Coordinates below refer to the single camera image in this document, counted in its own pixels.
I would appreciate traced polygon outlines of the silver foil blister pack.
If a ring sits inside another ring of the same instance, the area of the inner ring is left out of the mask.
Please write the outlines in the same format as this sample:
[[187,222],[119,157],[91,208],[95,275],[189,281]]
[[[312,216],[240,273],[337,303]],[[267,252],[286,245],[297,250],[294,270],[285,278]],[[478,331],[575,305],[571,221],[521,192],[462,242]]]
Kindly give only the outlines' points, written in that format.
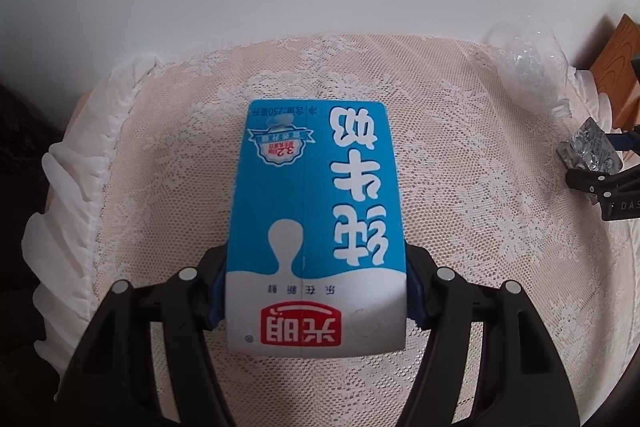
[[623,168],[623,161],[596,121],[589,117],[556,148],[568,169],[615,174]]

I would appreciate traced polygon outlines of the clear plastic bag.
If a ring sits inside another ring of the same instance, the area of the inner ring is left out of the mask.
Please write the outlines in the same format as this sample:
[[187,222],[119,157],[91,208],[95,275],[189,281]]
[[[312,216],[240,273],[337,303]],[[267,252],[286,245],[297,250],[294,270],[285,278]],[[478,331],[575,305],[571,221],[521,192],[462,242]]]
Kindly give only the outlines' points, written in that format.
[[496,23],[484,43],[496,49],[502,87],[515,105],[535,115],[570,117],[567,59],[546,23],[530,15]]

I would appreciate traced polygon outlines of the blue white milk carton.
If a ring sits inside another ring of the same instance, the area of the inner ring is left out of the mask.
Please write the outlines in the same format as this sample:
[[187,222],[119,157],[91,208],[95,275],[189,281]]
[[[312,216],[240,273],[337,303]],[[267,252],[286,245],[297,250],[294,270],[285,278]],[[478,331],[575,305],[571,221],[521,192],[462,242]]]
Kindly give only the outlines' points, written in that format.
[[250,104],[224,283],[229,348],[287,358],[401,350],[406,285],[383,104]]

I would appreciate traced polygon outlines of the wooden bed headboard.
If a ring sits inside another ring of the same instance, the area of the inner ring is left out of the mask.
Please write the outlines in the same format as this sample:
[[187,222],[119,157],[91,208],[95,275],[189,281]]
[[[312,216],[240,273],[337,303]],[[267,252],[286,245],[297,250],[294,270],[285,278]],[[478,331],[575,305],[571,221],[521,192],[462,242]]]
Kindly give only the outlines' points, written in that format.
[[590,67],[598,93],[610,100],[614,129],[632,130],[639,124],[639,67],[632,64],[639,46],[639,25],[624,14]]

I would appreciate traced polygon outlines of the lace tablecloth with ruffle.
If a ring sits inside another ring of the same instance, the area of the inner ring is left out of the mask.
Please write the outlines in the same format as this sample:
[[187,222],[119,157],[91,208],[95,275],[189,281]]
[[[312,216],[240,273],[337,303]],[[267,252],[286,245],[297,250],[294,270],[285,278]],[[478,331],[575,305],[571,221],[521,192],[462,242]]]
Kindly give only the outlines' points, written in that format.
[[555,38],[142,56],[43,156],[62,426],[585,426],[639,372],[639,138]]

